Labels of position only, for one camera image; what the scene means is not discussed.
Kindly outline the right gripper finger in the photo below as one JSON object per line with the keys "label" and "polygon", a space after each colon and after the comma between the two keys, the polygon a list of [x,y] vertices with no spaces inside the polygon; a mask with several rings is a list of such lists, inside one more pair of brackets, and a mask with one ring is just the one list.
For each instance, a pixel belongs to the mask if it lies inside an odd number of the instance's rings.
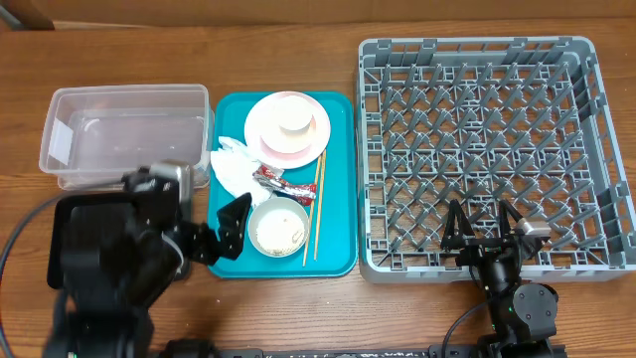
{"label": "right gripper finger", "polygon": [[471,224],[459,201],[453,199],[448,207],[447,220],[440,246],[443,250],[461,250],[475,238]]}
{"label": "right gripper finger", "polygon": [[518,223],[523,216],[521,213],[506,199],[502,199],[499,201],[498,207],[499,213],[499,230],[501,237],[504,238],[508,235],[512,235],[514,230],[510,226],[510,220],[513,220],[515,223]]}

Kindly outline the grey bowl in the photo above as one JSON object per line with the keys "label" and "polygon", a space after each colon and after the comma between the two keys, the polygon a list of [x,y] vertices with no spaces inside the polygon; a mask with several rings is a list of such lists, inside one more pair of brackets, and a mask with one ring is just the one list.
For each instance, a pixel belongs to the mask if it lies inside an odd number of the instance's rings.
{"label": "grey bowl", "polygon": [[271,258],[284,258],[306,243],[309,217],[296,201],[274,197],[252,211],[247,231],[252,245],[260,253]]}

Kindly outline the white cup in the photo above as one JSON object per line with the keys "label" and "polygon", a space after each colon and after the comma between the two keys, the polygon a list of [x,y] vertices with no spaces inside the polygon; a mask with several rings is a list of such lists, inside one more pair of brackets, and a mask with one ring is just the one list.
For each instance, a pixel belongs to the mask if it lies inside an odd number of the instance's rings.
{"label": "white cup", "polygon": [[300,96],[290,95],[274,104],[274,119],[283,132],[301,134],[308,130],[313,114],[309,102]]}

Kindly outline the red snack wrapper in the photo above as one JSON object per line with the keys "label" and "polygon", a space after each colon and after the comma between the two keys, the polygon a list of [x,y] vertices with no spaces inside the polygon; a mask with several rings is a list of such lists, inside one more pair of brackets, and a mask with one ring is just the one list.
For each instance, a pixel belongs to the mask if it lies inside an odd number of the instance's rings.
{"label": "red snack wrapper", "polygon": [[316,198],[315,184],[291,184],[264,165],[254,171],[252,177],[264,189],[277,196],[292,199],[302,206],[310,206]]}

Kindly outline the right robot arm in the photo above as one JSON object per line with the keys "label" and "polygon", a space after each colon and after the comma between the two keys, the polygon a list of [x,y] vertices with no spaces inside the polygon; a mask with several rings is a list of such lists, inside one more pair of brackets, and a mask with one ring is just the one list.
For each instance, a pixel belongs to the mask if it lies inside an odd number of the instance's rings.
{"label": "right robot arm", "polygon": [[548,242],[552,229],[545,221],[522,216],[507,200],[499,202],[500,235],[477,238],[456,200],[449,204],[441,248],[456,251],[459,267],[467,267],[471,279],[483,291],[485,301],[460,316],[446,332],[441,355],[454,330],[479,309],[486,307],[494,332],[480,337],[468,355],[495,357],[564,357],[565,349],[551,345],[557,334],[557,292],[542,283],[524,283],[521,271]]}

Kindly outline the white napkin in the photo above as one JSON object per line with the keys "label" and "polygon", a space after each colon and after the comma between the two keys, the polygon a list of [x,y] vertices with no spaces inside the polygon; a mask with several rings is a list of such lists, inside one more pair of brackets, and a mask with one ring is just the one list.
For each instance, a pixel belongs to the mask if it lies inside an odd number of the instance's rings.
{"label": "white napkin", "polygon": [[219,137],[219,145],[210,153],[210,161],[222,187],[235,198],[249,193],[253,208],[270,199],[272,191],[263,188],[253,178],[253,173],[263,163],[253,156],[252,151],[242,142],[227,136]]}

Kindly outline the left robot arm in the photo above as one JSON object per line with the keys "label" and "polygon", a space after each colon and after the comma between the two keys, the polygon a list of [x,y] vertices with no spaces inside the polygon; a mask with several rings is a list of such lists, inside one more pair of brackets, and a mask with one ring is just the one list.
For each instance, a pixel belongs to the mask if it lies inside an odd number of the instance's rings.
{"label": "left robot arm", "polygon": [[56,206],[48,284],[59,291],[47,357],[145,357],[149,309],[188,262],[236,259],[251,196],[217,213],[219,228],[186,220],[179,195],[76,195]]}

